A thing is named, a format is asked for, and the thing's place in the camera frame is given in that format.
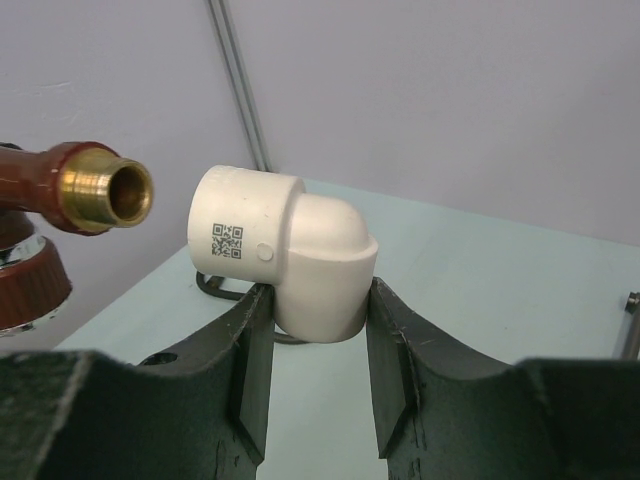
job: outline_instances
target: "black qr code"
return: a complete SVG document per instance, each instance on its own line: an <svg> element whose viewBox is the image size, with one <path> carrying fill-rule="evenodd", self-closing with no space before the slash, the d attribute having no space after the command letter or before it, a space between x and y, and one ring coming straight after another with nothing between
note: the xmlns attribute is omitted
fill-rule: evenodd
<svg viewBox="0 0 640 480"><path fill-rule="evenodd" d="M240 260L242 258L242 233L242 227L214 223L211 254Z"/></svg>

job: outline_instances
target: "gray wall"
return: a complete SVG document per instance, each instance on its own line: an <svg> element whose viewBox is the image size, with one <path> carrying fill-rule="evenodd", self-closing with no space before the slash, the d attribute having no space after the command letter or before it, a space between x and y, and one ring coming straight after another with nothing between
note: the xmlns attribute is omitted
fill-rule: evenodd
<svg viewBox="0 0 640 480"><path fill-rule="evenodd" d="M202 0L3 2L0 112L0 141L34 150L101 141L147 165L157 190L132 230L84 238L42 227L73 301L0 349L57 344L184 245L191 196L210 166L252 167Z"/></svg>
<svg viewBox="0 0 640 480"><path fill-rule="evenodd" d="M230 2L281 171L640 245L640 2Z"/></svg>

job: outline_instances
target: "white plastic pipe fitting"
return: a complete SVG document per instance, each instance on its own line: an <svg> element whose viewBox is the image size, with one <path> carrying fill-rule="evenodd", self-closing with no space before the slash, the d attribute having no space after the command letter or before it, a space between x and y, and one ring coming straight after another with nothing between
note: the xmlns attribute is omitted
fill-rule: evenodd
<svg viewBox="0 0 640 480"><path fill-rule="evenodd" d="M364 326L378 243L339 199L297 177L216 166L196 189L188 242L198 271L275 287L275 320L307 342Z"/></svg>

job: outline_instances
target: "threaded brass nozzle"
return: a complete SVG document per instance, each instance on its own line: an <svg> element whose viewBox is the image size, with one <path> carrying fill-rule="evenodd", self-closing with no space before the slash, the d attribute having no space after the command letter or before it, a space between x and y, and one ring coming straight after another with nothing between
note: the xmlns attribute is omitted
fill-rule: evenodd
<svg viewBox="0 0 640 480"><path fill-rule="evenodd" d="M71 157L60 173L61 206L78 228L133 227L151 210L153 182L138 162L90 148Z"/></svg>

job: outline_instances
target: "light blue tabletop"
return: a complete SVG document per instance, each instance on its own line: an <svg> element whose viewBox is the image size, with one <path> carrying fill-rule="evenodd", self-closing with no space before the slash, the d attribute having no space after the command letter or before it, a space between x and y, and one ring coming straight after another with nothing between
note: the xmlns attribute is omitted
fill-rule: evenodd
<svg viewBox="0 0 640 480"><path fill-rule="evenodd" d="M376 275L462 342L511 363L618 354L626 297L640 289L640 248L306 183L360 209L380 244ZM138 363L182 340L231 306L202 294L194 274L180 250L58 348ZM276 345L271 392L259 479L387 478L363 333L341 344Z"/></svg>

